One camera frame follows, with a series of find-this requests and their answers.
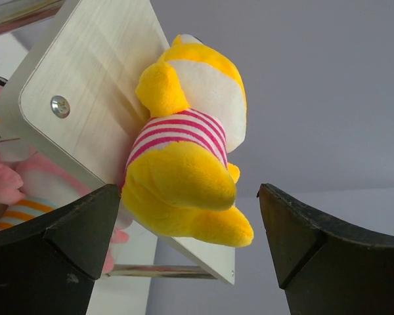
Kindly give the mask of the yellow toy pink striped shirt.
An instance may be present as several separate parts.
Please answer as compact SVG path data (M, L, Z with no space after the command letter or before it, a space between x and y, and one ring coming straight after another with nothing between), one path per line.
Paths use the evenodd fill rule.
M125 208L163 236L250 245L253 228L235 204L240 170L228 161L247 127L237 67L180 34L141 74L135 93L150 117L125 166Z

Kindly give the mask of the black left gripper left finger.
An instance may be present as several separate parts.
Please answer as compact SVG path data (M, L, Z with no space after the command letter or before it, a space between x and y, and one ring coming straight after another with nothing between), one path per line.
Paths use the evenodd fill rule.
M107 184L0 231L0 315L85 314L119 202L117 186Z

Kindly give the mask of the pink toy orange striped shirt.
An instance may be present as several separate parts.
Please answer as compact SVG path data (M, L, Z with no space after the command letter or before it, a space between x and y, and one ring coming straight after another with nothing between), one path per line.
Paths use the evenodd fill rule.
M0 218L0 231L50 213L92 192L92 189L35 150L12 169L23 180L20 191L24 197L15 204L6 205Z

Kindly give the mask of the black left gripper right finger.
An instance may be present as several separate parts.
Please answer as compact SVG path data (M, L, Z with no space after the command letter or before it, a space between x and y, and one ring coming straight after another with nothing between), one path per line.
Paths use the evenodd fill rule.
M394 314L394 236L258 191L278 285L292 314Z

